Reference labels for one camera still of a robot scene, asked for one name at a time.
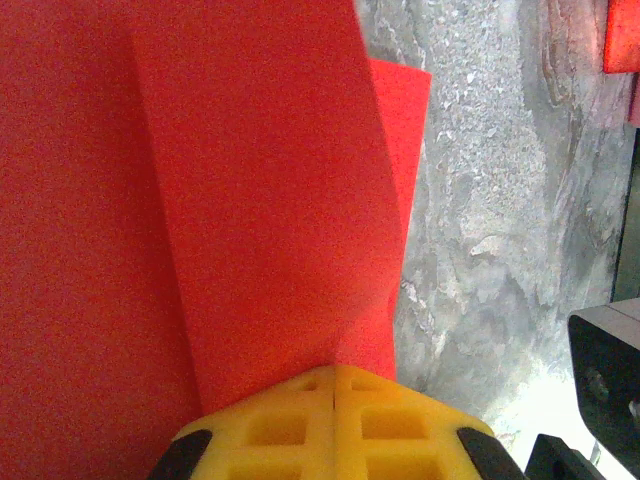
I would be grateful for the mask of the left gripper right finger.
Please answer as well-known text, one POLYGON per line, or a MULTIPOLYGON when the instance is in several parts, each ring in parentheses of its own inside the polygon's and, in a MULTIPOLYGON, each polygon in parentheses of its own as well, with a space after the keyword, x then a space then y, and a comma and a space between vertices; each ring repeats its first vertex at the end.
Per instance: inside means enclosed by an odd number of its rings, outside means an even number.
POLYGON ((365 370, 335 368, 338 479, 523 479, 481 420, 365 370))

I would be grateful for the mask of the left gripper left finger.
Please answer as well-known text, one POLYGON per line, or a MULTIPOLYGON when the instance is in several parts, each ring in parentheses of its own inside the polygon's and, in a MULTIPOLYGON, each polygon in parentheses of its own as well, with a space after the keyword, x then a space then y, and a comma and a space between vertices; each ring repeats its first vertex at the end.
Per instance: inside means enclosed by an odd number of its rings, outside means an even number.
POLYGON ((311 369, 183 427, 151 479, 332 479, 334 369, 311 369))

